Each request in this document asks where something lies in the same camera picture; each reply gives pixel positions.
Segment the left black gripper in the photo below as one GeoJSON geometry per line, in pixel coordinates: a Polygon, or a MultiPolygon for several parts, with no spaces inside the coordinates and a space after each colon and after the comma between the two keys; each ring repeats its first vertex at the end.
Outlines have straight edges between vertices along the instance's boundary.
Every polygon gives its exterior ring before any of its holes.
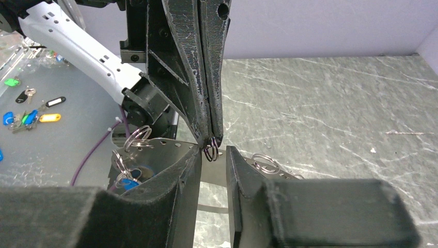
{"type": "Polygon", "coordinates": [[[119,43],[122,62],[147,62],[150,83],[185,120],[202,148],[210,137],[207,85],[211,136],[220,146],[224,137],[221,71],[231,1],[200,1],[200,32],[196,1],[124,3],[127,39],[119,43]]]}

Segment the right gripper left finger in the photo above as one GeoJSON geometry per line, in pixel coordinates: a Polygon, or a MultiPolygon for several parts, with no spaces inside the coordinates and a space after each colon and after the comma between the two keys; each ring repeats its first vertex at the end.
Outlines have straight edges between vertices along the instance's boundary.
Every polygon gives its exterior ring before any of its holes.
{"type": "Polygon", "coordinates": [[[122,195],[99,187],[2,187],[1,247],[192,247],[201,165],[194,146],[122,195]]]}

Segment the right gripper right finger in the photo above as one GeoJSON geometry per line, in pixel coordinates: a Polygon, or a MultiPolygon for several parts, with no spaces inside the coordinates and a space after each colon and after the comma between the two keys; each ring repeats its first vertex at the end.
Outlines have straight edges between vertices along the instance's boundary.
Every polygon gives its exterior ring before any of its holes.
{"type": "Polygon", "coordinates": [[[226,148],[232,247],[418,247],[397,191],[377,179],[267,178],[226,148]]]}

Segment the blue key tag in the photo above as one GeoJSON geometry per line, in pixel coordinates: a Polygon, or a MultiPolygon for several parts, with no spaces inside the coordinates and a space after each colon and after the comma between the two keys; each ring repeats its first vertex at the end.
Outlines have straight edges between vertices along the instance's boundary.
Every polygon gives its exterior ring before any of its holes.
{"type": "Polygon", "coordinates": [[[130,190],[139,186],[155,176],[155,172],[148,167],[140,166],[138,168],[129,170],[130,176],[126,173],[121,173],[115,180],[115,187],[117,189],[130,190]]]}

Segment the small split keyring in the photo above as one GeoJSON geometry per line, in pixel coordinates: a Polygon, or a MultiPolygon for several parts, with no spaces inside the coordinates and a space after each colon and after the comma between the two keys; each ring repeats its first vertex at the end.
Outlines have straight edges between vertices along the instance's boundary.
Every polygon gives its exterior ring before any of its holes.
{"type": "Polygon", "coordinates": [[[206,146],[206,148],[203,150],[207,160],[209,162],[216,161],[219,157],[219,150],[218,150],[218,144],[216,142],[216,138],[212,137],[210,140],[210,144],[206,146]]]}

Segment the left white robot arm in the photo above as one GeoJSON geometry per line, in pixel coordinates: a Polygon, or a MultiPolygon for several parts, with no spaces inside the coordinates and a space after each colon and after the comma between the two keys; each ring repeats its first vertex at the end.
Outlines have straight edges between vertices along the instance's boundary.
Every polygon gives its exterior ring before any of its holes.
{"type": "Polygon", "coordinates": [[[221,70],[230,1],[117,1],[128,37],[113,54],[58,1],[1,1],[1,29],[51,49],[95,80],[135,126],[158,122],[171,107],[196,142],[220,146],[221,70]]]}

